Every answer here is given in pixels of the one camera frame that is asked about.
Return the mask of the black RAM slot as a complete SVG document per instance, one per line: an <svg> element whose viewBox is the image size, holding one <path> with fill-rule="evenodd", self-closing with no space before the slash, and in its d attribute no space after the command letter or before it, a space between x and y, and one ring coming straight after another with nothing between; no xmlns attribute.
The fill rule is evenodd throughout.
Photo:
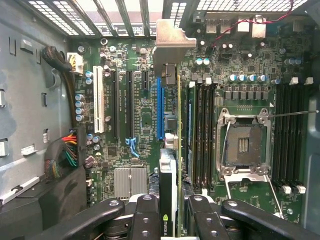
<svg viewBox="0 0 320 240"><path fill-rule="evenodd" d="M298 193L305 194L307 191L306 184L304 182L304 173L305 173L305 155L306 155L306 139L307 139L307 125L308 125L308 111L309 111L309 98L312 94L312 85L303 85L302 86L302 108L301 110L304 111L300 116L300 157L299 157L299 177L298 177Z"/></svg>
<svg viewBox="0 0 320 240"><path fill-rule="evenodd" d="M296 112L298 109L298 101L299 101L299 85L294 84L291 85L292 95L291 95L291 112ZM292 187L292 192L296 193L296 126L297 126L297 117L291 116L291 156L292 156L292 173L291 173L291 180L290 180L290 186Z"/></svg>
<svg viewBox="0 0 320 240"><path fill-rule="evenodd" d="M281 86L281 113L287 114L290 111L290 88L287 84ZM291 193L291 187L287 183L287 150L288 150L288 129L289 120L287 116L281 117L281 174L279 180L281 180L281 189L284 194L289 195Z"/></svg>
<svg viewBox="0 0 320 240"><path fill-rule="evenodd" d="M206 188L207 185L207 90L206 86L203 85L202 89L202 188Z"/></svg>
<svg viewBox="0 0 320 240"><path fill-rule="evenodd" d="M199 190L201 188L202 182L202 87L201 85L196 85L196 113L195 113L195 136L196 136L196 177L195 186Z"/></svg>
<svg viewBox="0 0 320 240"><path fill-rule="evenodd" d="M209 154L209 189L212 192L214 189L214 184L213 184L213 167L214 167L214 143L215 143L215 85L212 84L210 86L209 90L210 96L209 96L209 123L210 123L210 154Z"/></svg>
<svg viewBox="0 0 320 240"><path fill-rule="evenodd" d="M282 100L282 85L278 84L276 86L276 96L275 96L275 112L274 114L280 114L281 113L281 100ZM274 186L274 189L276 192L279 191L279 156L278 156L278 151L279 151L279 120L278 117L274 117L274 148L273 148L273 165L272 165L272 184Z"/></svg>

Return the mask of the green motherboard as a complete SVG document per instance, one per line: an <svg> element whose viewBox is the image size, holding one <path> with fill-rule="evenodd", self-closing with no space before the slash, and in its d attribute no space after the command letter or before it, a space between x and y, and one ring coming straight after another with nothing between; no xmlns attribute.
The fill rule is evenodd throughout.
<svg viewBox="0 0 320 240"><path fill-rule="evenodd" d="M288 116L288 145L286 182L290 194L284 194L279 179L281 174L281 117L279 123L278 192L272 183L274 158L274 118L271 119L271 161L267 182L244 179L225 183L216 170L216 128L222 108L231 114L251 115L267 108L275 115L277 85L290 89L292 113L292 85L298 85L298 108L302 109L302 87L312 85L311 63L314 58L313 36L315 25L306 17L290 17L282 23L266 27L266 36L253 38L251 27L226 33L216 40L227 25L226 20L216 24L213 19L194 28L197 46L186 52L179 64L181 80L182 120L182 200L189 195L203 194L220 205L229 198L240 199L285 220L300 224L305 216L305 194L298 193L301 115L296 116L296 193L290 181L292 174L292 130ZM87 177L87 204L93 206L114 196L116 168L146 168L147 193L159 196L159 160L163 141L157 140L157 77L153 50L156 43L150 39L106 39L80 41L84 72L76 77L75 115L81 129L81 156ZM104 132L95 133L93 66L103 67ZM113 97L111 72L117 72L119 87L119 138L113 138ZM127 137L126 71L132 71L134 82L134 137ZM142 90L142 71L148 71L149 89ZM188 175L188 107L189 82L195 82L193 128L193 182ZM210 87L214 84L214 167L213 191L209 188L210 173ZM206 87L206 188L196 189L196 86Z"/></svg>

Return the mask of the short black expansion slot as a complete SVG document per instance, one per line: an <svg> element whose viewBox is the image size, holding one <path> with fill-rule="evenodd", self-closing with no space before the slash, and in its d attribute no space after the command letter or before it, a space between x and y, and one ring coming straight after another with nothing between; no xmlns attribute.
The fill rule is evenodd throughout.
<svg viewBox="0 0 320 240"><path fill-rule="evenodd" d="M149 90L149 72L146 70L141 72L141 89L145 91Z"/></svg>

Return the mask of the black grey PC case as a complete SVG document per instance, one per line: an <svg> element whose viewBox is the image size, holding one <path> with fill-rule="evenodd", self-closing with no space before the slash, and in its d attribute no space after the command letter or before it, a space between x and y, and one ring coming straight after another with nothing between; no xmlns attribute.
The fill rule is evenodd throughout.
<svg viewBox="0 0 320 240"><path fill-rule="evenodd" d="M226 20L216 34L219 41L246 27L253 38L264 38L267 26L291 17L305 17L315 26L314 91L308 103L309 111L320 111L320 0L0 0L0 207L43 180L60 179L81 167L88 193L75 109L79 74L71 72L67 60L69 52L81 55L79 42L156 43L157 21L169 19L196 40L194 49L194 28L209 19L217 25ZM304 240L320 240L320 113L308 114L306 133L304 218L290 223L304 229ZM192 195L214 202L205 194L189 195L183 200L181 236L162 238L160 223L160 240L200 240L188 235Z"/></svg>

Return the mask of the blue expansion slot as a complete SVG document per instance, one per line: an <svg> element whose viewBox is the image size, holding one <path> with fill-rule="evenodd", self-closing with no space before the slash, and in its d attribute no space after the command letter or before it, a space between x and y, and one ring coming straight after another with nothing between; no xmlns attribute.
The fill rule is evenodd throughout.
<svg viewBox="0 0 320 240"><path fill-rule="evenodd" d="M157 93L157 140L163 141L165 138L165 90L162 87L162 80L160 77L156 80L156 93Z"/></svg>

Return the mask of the CPU socket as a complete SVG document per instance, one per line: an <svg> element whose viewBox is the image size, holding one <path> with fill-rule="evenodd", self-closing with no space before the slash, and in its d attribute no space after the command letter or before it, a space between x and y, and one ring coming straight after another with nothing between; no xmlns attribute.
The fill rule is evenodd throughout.
<svg viewBox="0 0 320 240"><path fill-rule="evenodd" d="M253 114L232 114L224 107L216 125L216 171L224 176L238 173L268 175L271 170L272 121L263 107Z"/></svg>

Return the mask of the black plastic shroud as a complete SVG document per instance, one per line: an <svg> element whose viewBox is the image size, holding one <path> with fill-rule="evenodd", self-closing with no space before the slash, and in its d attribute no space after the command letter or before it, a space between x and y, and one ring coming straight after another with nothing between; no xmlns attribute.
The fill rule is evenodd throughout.
<svg viewBox="0 0 320 240"><path fill-rule="evenodd" d="M36 235L86 208L86 171L80 167L62 178L43 180L0 206L0 240Z"/></svg>

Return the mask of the metal socket cover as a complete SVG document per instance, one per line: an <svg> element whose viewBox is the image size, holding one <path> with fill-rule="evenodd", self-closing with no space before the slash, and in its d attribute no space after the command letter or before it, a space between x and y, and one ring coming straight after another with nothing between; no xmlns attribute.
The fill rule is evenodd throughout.
<svg viewBox="0 0 320 240"><path fill-rule="evenodd" d="M248 172L234 173L231 175L224 176L224 180L226 183L242 182L243 179L248 179L251 182L267 182L268 176L267 175L258 175L256 173L248 173Z"/></svg>

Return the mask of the steel locking lever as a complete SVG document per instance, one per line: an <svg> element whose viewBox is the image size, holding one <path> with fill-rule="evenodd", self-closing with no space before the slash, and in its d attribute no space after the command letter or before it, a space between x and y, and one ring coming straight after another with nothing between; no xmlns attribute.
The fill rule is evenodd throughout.
<svg viewBox="0 0 320 240"><path fill-rule="evenodd" d="M306 111L298 111L298 112L290 112L290 113L278 113L274 115L267 115L267 119L270 118L278 118L278 117L288 117L288 116L297 116L297 115L305 115L305 114L318 114L320 110L306 110Z"/></svg>

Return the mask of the white power connector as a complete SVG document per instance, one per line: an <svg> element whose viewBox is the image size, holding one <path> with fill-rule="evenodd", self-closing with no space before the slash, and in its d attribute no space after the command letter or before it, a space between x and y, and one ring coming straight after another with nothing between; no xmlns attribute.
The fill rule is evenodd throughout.
<svg viewBox="0 0 320 240"><path fill-rule="evenodd" d="M82 75L84 72L83 56L77 52L68 52L67 60L71 64L71 73Z"/></svg>

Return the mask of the white expansion slot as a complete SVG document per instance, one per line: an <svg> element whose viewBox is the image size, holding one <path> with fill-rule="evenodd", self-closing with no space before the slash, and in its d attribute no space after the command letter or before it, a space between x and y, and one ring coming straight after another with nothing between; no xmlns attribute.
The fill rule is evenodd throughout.
<svg viewBox="0 0 320 240"><path fill-rule="evenodd" d="M102 66L93 66L93 108L94 132L105 132L105 101L104 101L104 69Z"/></svg>

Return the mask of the silver chipset heatsink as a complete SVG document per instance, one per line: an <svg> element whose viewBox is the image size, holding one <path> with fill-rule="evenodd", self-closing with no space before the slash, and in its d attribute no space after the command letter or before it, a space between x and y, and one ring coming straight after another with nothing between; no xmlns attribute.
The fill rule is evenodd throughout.
<svg viewBox="0 0 320 240"><path fill-rule="evenodd" d="M148 192L146 168L116 168L113 175L116 198L129 199L133 195Z"/></svg>

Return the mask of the long black expansion slot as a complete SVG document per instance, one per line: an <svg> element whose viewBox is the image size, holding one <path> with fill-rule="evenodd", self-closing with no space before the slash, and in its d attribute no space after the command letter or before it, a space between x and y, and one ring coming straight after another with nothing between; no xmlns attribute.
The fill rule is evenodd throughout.
<svg viewBox="0 0 320 240"><path fill-rule="evenodd" d="M127 138L134 138L134 77L132 71L126 71L126 120Z"/></svg>
<svg viewBox="0 0 320 240"><path fill-rule="evenodd" d="M118 75L116 70L111 71L111 80L112 80L112 104L113 104L113 118L112 118L112 135L113 138L119 139L119 83Z"/></svg>

